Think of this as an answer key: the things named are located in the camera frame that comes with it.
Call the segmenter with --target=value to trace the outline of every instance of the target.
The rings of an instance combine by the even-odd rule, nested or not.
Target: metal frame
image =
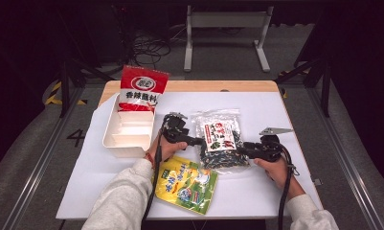
[[[269,28],[272,17],[273,7],[268,7],[267,11],[249,11],[249,12],[202,12],[192,11],[188,6],[187,14],[187,44],[185,54],[184,71],[192,70],[192,28],[214,28],[214,27],[244,27],[259,28],[260,39],[254,40],[254,46],[257,50],[258,58],[263,72],[270,71],[269,64],[263,51],[263,42]]]

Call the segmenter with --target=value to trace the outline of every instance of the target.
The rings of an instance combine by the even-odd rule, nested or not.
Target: red label
[[[125,66],[121,79],[120,111],[152,111],[165,91],[169,74]]]

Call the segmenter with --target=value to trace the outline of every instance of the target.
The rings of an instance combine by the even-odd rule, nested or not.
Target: white plastic tray
[[[150,111],[119,112],[119,95],[110,111],[102,144],[116,157],[143,157],[150,146],[154,114]]]

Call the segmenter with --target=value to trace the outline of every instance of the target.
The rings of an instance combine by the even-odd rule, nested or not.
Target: food package
[[[205,215],[215,191],[217,173],[173,156],[159,169],[155,194],[169,203]]]

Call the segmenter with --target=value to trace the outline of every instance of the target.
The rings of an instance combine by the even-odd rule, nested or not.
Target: white tabletop
[[[57,219],[86,219],[101,190],[121,170],[131,167],[136,159],[116,158],[102,145],[109,113],[117,94],[103,103],[93,114],[83,148],[72,172]],[[159,98],[153,136],[169,112],[191,116],[196,111],[238,108],[243,141],[259,142],[259,133],[266,127],[294,128],[279,92],[166,92]],[[186,120],[190,136],[193,124]],[[298,181],[322,209],[320,198],[294,132],[280,134],[281,143],[289,150],[300,176]],[[179,156],[198,162],[197,150],[187,147]],[[278,215],[282,192],[276,188],[264,170],[254,164],[244,172],[220,175],[212,203],[202,216],[155,197],[148,219],[266,219]]]

